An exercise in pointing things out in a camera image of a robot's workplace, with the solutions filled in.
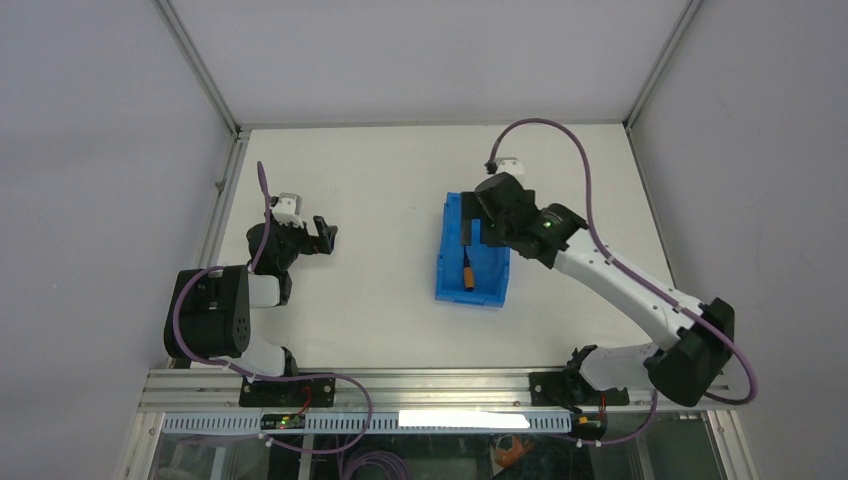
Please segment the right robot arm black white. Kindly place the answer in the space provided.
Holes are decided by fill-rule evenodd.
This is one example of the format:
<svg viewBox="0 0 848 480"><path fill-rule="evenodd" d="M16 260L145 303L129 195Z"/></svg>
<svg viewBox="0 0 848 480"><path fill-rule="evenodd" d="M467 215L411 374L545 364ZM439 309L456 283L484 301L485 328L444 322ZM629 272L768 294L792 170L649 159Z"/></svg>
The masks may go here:
<svg viewBox="0 0 848 480"><path fill-rule="evenodd" d="M720 298L705 303L627 266L599 247L588 222L569 208L535 204L535 193L509 173L497 173L461 201L461 238L507 247L569 276L624 313L650 338L631 347L589 345L575 351L564 379L566 396L588 405L614 387L654 387L667 399L694 407L732 356L735 311Z"/></svg>

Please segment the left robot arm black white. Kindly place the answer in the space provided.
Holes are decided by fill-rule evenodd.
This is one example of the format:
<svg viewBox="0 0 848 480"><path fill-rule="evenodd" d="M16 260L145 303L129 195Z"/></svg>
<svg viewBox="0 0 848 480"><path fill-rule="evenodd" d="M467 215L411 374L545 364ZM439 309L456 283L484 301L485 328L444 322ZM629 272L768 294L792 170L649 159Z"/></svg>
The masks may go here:
<svg viewBox="0 0 848 480"><path fill-rule="evenodd" d="M301 392L296 360L252 331L251 313L287 305L289 270L299 257L333 252L338 227L321 216L313 221L314 234L275 220L257 224L246 234L248 263L179 272L163 331L168 355L264 379L262 392L275 405L294 403Z"/></svg>

